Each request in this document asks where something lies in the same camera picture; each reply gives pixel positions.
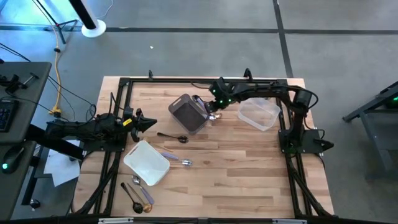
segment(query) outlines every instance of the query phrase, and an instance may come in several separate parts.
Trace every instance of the yellow cable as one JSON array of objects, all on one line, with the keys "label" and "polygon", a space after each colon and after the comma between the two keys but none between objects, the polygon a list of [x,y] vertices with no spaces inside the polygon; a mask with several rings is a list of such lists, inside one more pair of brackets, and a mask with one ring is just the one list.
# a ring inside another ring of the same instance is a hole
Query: yellow cable
[{"label": "yellow cable", "polygon": [[[36,7],[40,10],[40,12],[42,12],[43,16],[47,19],[47,21],[48,21],[49,24],[51,25],[51,28],[52,28],[52,30],[54,31],[54,34],[55,34],[55,40],[57,41],[57,44],[56,44],[55,48],[56,48],[56,49],[59,49],[58,34],[57,34],[57,32],[55,31],[55,28],[54,28],[54,26],[52,25],[50,19],[47,17],[47,15],[43,12],[43,10],[37,5],[37,3],[36,3],[34,0],[32,0],[32,2],[33,2],[33,3],[36,5]],[[58,80],[58,83],[59,83],[60,85],[58,86],[57,101],[55,102],[55,105],[54,105],[52,111],[53,111],[53,112],[60,112],[60,113],[61,113],[61,110],[60,110],[59,107],[58,107],[58,106],[59,106],[59,101],[60,101],[60,95],[61,95],[61,77],[60,77],[60,74],[59,74],[59,72],[58,72],[58,60],[59,60],[59,58],[58,58],[58,52],[55,52],[54,70],[55,70],[55,74],[57,74],[57,80]]]}]

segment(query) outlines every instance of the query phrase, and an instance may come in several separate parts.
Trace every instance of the computer keyboard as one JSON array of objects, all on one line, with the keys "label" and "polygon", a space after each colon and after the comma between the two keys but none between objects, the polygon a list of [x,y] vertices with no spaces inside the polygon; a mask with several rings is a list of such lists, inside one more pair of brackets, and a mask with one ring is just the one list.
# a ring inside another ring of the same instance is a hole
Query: computer keyboard
[{"label": "computer keyboard", "polygon": [[0,101],[0,133],[8,132],[12,119],[17,111],[19,101],[2,100]]}]

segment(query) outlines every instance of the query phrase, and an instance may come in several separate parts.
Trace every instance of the black spoon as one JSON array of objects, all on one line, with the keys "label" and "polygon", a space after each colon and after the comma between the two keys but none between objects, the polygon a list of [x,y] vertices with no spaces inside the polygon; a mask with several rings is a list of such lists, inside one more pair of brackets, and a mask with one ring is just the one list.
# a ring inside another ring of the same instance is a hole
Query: black spoon
[{"label": "black spoon", "polygon": [[130,195],[129,191],[127,190],[126,184],[124,184],[124,182],[122,182],[120,184],[120,186],[123,188],[123,190],[129,195],[130,199],[132,200],[132,209],[138,213],[141,214],[142,211],[144,210],[144,207],[142,207],[142,205],[140,203],[137,203],[134,201],[134,199],[132,199],[132,196]]},{"label": "black spoon", "polygon": [[170,138],[175,138],[178,139],[180,143],[187,143],[188,142],[188,137],[186,136],[179,136],[179,137],[174,137],[174,136],[169,136],[168,134],[163,134],[163,133],[157,133],[158,136],[162,137],[170,137]]}]

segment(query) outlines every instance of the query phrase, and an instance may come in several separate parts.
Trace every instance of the computer mouse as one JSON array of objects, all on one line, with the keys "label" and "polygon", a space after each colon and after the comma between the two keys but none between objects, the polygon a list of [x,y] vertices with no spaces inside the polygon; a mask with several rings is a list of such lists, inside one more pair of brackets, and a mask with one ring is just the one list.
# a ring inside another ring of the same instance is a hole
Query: computer mouse
[{"label": "computer mouse", "polygon": [[2,159],[1,171],[5,174],[11,174],[18,169],[19,162],[22,159],[25,148],[20,145],[12,146]]}]

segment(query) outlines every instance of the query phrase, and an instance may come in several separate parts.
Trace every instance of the desk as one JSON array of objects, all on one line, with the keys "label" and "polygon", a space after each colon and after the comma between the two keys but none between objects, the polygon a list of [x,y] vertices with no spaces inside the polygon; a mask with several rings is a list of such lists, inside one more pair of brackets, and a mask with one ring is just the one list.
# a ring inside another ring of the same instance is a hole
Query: desk
[{"label": "desk", "polygon": [[[98,113],[108,111],[109,95],[118,90],[120,77],[104,77],[97,103]],[[288,79],[289,85],[304,87],[303,79]],[[237,117],[238,104],[222,111],[223,117],[208,122],[196,135],[189,136],[187,144],[156,136],[157,131],[167,134],[186,134],[173,120],[167,107],[180,95],[200,95],[212,100],[208,90],[198,89],[189,83],[135,83],[130,105],[141,108],[145,117],[158,123],[141,137],[147,141],[173,150],[179,157],[193,161],[190,168],[170,161],[169,173],[155,186],[143,186],[155,200],[150,213],[136,214],[131,200],[120,187],[121,182],[131,182],[133,173],[120,163],[111,215],[113,217],[220,217],[220,218],[292,218],[292,199],[284,156],[280,153],[277,131],[279,123],[262,132]],[[307,123],[313,125],[311,113]],[[135,143],[127,138],[126,151]],[[74,207],[79,209],[98,185],[103,152],[94,152],[85,159],[75,191]],[[319,158],[303,154],[307,184],[317,200],[330,213],[330,200],[325,171]],[[102,204],[106,202],[105,189]],[[298,194],[301,206],[302,194]]]}]

